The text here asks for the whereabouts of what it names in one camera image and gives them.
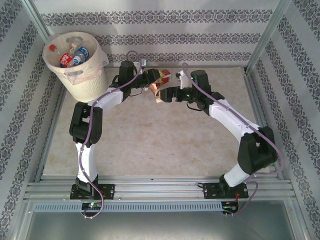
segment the mounting plate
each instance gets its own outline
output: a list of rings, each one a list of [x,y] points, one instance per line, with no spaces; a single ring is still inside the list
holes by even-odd
[[[115,195],[115,185],[114,184],[98,184],[98,189],[103,193],[103,199],[113,200]],[[77,189],[77,185],[73,184],[70,193],[71,200],[100,200],[99,194],[94,196],[84,193]]]
[[[249,197],[247,185],[241,183],[228,191],[227,194],[222,194],[218,182],[202,183],[204,199],[235,199],[236,193],[239,194],[239,199],[247,199]]]

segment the white wall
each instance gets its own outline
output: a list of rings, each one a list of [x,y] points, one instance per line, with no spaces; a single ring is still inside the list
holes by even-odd
[[[252,76],[311,239],[320,239],[320,1],[294,0]]]
[[[0,239],[12,230],[52,124],[62,85],[19,0],[0,2]]]
[[[245,66],[279,0],[34,0],[52,34],[95,36],[114,63]]]

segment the trash bin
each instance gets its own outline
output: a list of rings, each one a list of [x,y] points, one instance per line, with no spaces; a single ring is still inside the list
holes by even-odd
[[[89,59],[80,65],[62,68],[59,59],[50,51],[49,46],[53,44],[68,53],[69,40],[72,37],[80,37],[83,41],[93,43],[92,49],[88,49]],[[48,68],[58,76],[71,95],[80,102],[94,100],[108,88],[103,68],[109,63],[108,56],[102,51],[98,41],[88,33],[73,31],[56,37],[44,46],[42,57]]]

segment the beige floor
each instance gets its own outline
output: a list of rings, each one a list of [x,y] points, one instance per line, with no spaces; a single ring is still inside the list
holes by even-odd
[[[181,70],[168,69],[174,74]],[[241,69],[205,70],[211,89],[254,122]],[[117,68],[106,70],[109,83],[117,73]],[[69,135],[75,103],[67,92],[44,175],[78,172],[77,151]],[[204,112],[188,109],[185,102],[156,103],[148,90],[105,113],[95,160],[98,174],[104,176],[220,176],[237,163],[238,147],[234,136]]]

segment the vent slot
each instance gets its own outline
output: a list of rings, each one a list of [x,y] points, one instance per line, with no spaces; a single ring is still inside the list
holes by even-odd
[[[74,213],[81,211],[81,202],[38,202],[35,212]],[[220,201],[195,202],[106,202],[103,212],[134,213],[134,212],[214,212],[222,211]]]

